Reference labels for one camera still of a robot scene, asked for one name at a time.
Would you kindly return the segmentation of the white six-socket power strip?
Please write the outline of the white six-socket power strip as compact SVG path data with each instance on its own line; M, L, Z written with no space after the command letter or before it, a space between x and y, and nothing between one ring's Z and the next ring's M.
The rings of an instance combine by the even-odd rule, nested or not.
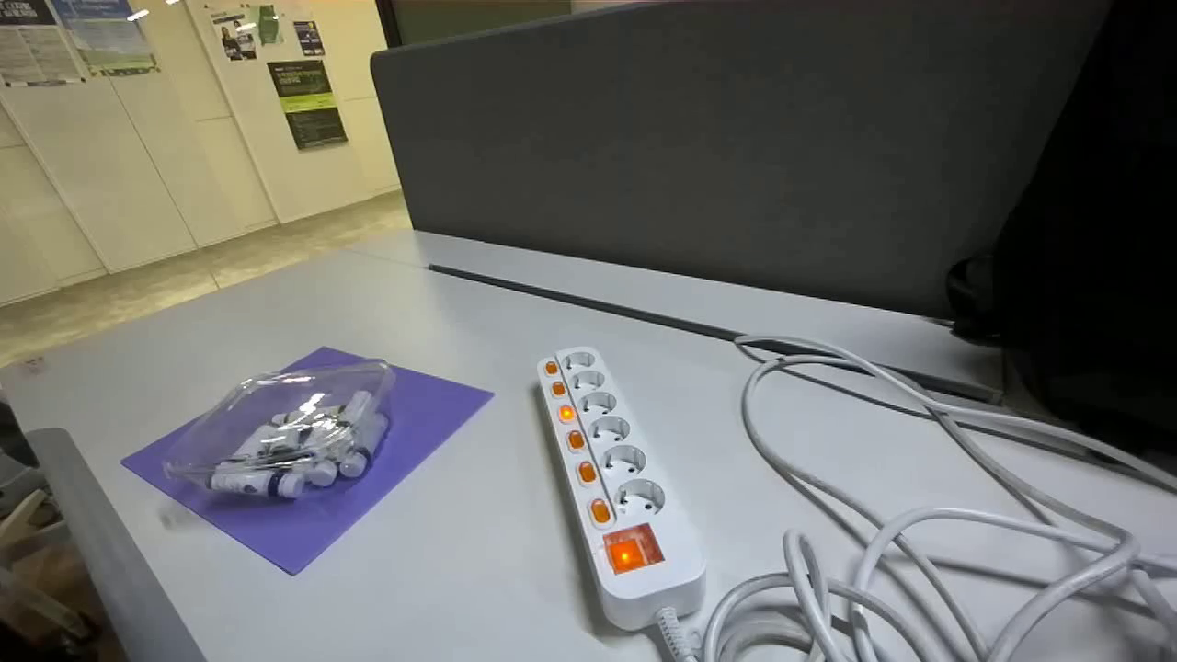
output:
M557 475L571 497L599 610L637 631L704 607L706 560L657 440L591 344L538 360Z

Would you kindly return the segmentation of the white batteries in bowl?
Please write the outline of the white batteries in bowl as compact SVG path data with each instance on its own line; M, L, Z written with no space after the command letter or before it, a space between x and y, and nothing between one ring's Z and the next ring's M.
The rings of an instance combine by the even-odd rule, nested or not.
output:
M216 458L205 485L235 497L298 501L305 489L355 481L374 463L387 425L390 418L379 413L371 388L355 388L342 405L314 393Z

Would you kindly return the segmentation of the clear plastic bowl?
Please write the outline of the clear plastic bowl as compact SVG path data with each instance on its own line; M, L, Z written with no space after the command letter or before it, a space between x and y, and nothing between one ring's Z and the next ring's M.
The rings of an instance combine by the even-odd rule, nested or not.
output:
M216 497L302 501L360 481L384 452L395 381L384 360L255 375L203 413L161 466Z

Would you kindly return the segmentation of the purple paper mat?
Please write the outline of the purple paper mat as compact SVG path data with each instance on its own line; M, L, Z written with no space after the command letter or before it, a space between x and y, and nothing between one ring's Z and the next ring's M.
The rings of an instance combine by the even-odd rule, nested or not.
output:
M314 348L291 369L338 369L355 360L342 348ZM348 526L355 526L387 493L395 493L430 452L439 452L487 399L490 388L454 381L441 375L412 372L390 365L396 381L384 398L390 429L374 466L360 481L338 481L335 489L308 489L302 501L268 497L216 497L190 481L169 477L161 458L173 452L179 432L200 418L175 425L173 432L130 452L124 470L164 493L173 505L186 507L213 528L229 533L275 571L298 577L314 560L319 560Z

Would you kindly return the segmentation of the grey desk partition panel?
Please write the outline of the grey desk partition panel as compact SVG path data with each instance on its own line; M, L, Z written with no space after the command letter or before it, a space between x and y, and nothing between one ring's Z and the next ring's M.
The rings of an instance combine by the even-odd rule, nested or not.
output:
M1109 0L655 0L371 57L424 233L939 314Z

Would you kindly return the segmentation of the black chair back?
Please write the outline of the black chair back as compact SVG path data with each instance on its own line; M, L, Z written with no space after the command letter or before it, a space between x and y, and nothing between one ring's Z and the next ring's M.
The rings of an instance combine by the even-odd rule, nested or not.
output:
M951 334L1058 418L1177 448L1177 0L1113 0L995 238L946 272Z

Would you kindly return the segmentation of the black green wall poster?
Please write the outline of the black green wall poster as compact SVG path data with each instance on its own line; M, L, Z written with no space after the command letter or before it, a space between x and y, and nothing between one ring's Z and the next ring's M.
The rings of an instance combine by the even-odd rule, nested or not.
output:
M319 57L272 62L268 78L298 149L338 146L346 139L342 110Z

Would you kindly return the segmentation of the blue white wall poster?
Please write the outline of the blue white wall poster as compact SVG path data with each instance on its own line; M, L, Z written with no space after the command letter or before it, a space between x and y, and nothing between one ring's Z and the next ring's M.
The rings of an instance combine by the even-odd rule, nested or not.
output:
M158 71L143 32L148 10L134 0L50 0L50 8L96 78L141 78Z

